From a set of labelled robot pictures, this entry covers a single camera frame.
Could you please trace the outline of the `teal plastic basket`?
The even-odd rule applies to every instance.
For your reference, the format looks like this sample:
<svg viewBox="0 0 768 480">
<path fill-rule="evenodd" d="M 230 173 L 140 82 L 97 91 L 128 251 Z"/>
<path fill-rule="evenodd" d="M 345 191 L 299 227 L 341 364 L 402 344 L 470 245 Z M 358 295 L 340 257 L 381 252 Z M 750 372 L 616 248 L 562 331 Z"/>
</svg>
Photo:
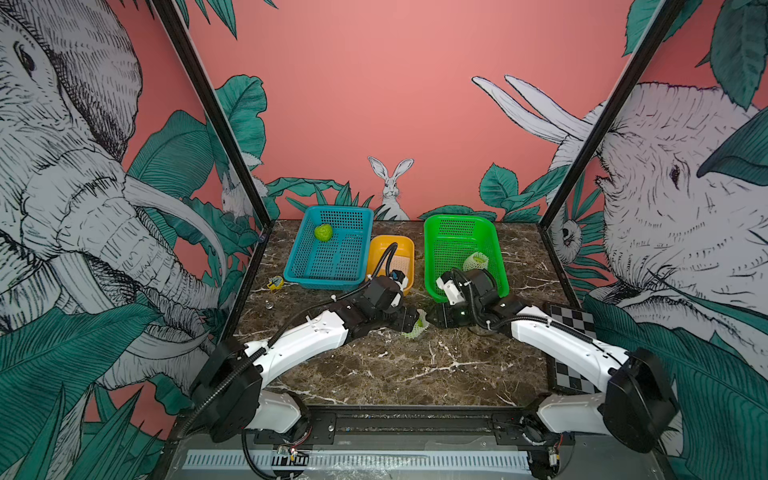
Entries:
<svg viewBox="0 0 768 480">
<path fill-rule="evenodd" d="M 311 206 L 302 219 L 284 268 L 286 281 L 306 289 L 350 290 L 366 279 L 374 212 L 351 206 Z M 314 229 L 333 227 L 333 238 L 320 242 Z"/>
</svg>

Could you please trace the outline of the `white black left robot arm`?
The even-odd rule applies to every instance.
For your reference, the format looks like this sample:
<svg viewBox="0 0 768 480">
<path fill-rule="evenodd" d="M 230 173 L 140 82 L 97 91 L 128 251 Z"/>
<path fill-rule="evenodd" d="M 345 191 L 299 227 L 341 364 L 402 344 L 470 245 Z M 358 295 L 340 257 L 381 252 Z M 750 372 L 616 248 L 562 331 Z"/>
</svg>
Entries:
<svg viewBox="0 0 768 480">
<path fill-rule="evenodd" d="M 306 406 L 297 395 L 271 392 L 268 386 L 292 368 L 373 330 L 412 332 L 419 312 L 405 305 L 407 278 L 391 267 L 397 247 L 387 246 L 372 277 L 360 287 L 304 309 L 269 339 L 222 341 L 193 381 L 193 407 L 177 438 L 205 431 L 220 443 L 249 430 L 288 444 L 308 437 Z"/>
</svg>

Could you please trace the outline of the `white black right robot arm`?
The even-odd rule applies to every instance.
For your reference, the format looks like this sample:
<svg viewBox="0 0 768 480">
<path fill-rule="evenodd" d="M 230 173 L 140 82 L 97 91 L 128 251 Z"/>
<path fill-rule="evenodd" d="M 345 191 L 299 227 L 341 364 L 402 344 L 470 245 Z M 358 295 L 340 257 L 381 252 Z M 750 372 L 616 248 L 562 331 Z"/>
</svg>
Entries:
<svg viewBox="0 0 768 480">
<path fill-rule="evenodd" d="M 592 395 L 549 395 L 520 420 L 529 442 L 543 444 L 568 432 L 610 435 L 629 449 L 648 453 L 679 412 L 661 360 L 638 348 L 628 351 L 593 339 L 508 295 L 501 297 L 485 269 L 453 268 L 435 282 L 446 297 L 433 324 L 475 325 L 528 344 L 572 367 L 596 388 Z"/>
</svg>

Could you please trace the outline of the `yellow plastic tub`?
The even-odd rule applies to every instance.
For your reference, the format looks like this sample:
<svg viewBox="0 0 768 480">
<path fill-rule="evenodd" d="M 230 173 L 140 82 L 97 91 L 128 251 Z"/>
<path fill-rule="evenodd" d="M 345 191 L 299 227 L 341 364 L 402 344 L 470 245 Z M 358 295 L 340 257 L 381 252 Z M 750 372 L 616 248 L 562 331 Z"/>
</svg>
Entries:
<svg viewBox="0 0 768 480">
<path fill-rule="evenodd" d="M 370 277 L 382 254 L 386 248 L 392 244 L 397 244 L 397 250 L 394 253 L 390 264 L 391 270 L 399 270 L 404 273 L 407 284 L 404 287 L 404 294 L 407 295 L 415 282 L 415 245 L 407 236 L 399 235 L 378 235 L 374 237 L 369 246 L 369 255 L 366 267 L 366 276 Z"/>
</svg>

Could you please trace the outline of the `bright green plastic basket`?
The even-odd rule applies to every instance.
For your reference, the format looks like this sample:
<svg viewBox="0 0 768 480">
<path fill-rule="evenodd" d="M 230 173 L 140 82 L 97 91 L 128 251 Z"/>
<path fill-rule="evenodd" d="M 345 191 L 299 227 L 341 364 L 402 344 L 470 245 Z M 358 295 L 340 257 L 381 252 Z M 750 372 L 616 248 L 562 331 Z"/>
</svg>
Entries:
<svg viewBox="0 0 768 480">
<path fill-rule="evenodd" d="M 500 297 L 510 293 L 497 230 L 492 222 L 468 215 L 434 215 L 424 222 L 425 288 L 437 303 L 447 297 L 437 280 L 452 268 L 460 268 L 471 254 L 488 257 L 487 270 L 497 283 Z"/>
</svg>

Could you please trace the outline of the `white foam net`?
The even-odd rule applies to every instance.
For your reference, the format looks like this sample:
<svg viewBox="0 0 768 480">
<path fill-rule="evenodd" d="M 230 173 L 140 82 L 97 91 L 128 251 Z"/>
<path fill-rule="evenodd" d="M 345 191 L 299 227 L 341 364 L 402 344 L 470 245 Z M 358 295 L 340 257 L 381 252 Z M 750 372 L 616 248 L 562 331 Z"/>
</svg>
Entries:
<svg viewBox="0 0 768 480">
<path fill-rule="evenodd" d="M 418 309 L 418 319 L 414 323 L 412 330 L 410 332 L 403 332 L 402 335 L 405 338 L 408 339 L 416 339 L 418 338 L 428 327 L 428 322 L 426 321 L 426 311 L 423 309 Z"/>
<path fill-rule="evenodd" d="M 487 255 L 482 252 L 474 252 L 464 260 L 462 270 L 471 271 L 487 269 L 489 263 L 490 260 Z"/>
</svg>

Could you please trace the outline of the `green custard apple back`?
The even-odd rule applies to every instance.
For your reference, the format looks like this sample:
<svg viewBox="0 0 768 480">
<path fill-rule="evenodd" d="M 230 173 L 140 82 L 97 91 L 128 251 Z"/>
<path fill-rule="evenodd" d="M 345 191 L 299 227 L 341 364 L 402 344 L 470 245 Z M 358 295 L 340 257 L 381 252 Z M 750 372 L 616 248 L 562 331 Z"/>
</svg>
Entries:
<svg viewBox="0 0 768 480">
<path fill-rule="evenodd" d="M 333 238 L 334 230 L 330 224 L 321 224 L 314 229 L 314 237 L 320 242 L 329 242 Z"/>
</svg>

